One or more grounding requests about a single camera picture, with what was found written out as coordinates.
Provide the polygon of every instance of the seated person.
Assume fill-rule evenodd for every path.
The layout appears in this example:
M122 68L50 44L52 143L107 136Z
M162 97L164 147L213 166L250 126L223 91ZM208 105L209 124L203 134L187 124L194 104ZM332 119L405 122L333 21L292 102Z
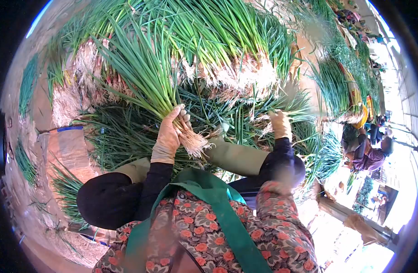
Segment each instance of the seated person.
M387 136L382 140L381 148L374 149L371 147L365 129L359 129L359 133L360 135L355 140L359 146L354 152L346 154L350 159L346 165L354 170L374 171L383 165L387 156L392 154L393 140Z

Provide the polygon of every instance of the purple floral clothing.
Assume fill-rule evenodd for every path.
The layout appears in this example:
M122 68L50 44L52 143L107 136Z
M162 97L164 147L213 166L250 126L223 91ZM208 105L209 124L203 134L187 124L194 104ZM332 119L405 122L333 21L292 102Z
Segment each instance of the purple floral clothing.
M381 149L370 149L370 152L361 159L353 160L353 167L357 170L374 171L381 167L384 162L385 156Z
M312 236L299 221L292 195L286 194L280 183L267 181L262 185L257 216L240 202L230 201L230 205L273 272L319 272ZM146 272L170 272L179 248L201 272L243 272L207 203L179 190L160 202L155 215L146 248ZM117 230L118 240L92 272L123 272L123 263L131 263L124 260L127 239L139 223L130 222Z

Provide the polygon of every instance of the yellow bag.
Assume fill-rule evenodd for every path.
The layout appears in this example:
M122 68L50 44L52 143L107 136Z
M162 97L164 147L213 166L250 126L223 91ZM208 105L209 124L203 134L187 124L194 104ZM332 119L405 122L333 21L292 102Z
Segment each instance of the yellow bag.
M356 124L352 124L353 127L355 127L356 129L362 128L362 126L364 126L365 122L367 121L367 117L369 116L367 107L365 107L365 105L362 105L362 119L360 122L356 123Z

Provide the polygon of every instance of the beige glove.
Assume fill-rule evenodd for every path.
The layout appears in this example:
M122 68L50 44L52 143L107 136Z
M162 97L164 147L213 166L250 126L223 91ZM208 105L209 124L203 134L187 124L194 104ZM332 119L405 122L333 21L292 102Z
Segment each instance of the beige glove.
M276 113L270 111L268 116L271 118L271 124L274 130L274 139L288 138L289 142L293 141L293 133L291 132L291 124L289 117L282 111Z
M151 153L151 163L162 162L174 164L177 148L180 146L178 135L181 134L178 128L173 125L173 120L180 116L180 121L184 125L185 130L191 129L190 115L186 114L183 109L184 104L176 106L162 121L157 135L156 144L153 146Z

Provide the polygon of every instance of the green vegetable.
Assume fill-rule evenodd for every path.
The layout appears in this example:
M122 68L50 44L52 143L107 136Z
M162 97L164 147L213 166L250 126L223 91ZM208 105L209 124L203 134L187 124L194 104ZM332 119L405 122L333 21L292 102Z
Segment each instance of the green vegetable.
M22 82L19 89L19 114L21 118L25 118L27 108L30 106L33 91L35 90L38 80L38 54L34 54L27 63L22 75Z
M20 138L18 138L18 143L15 148L15 159L28 184L32 187L35 186L37 182L36 166L34 166L28 158Z

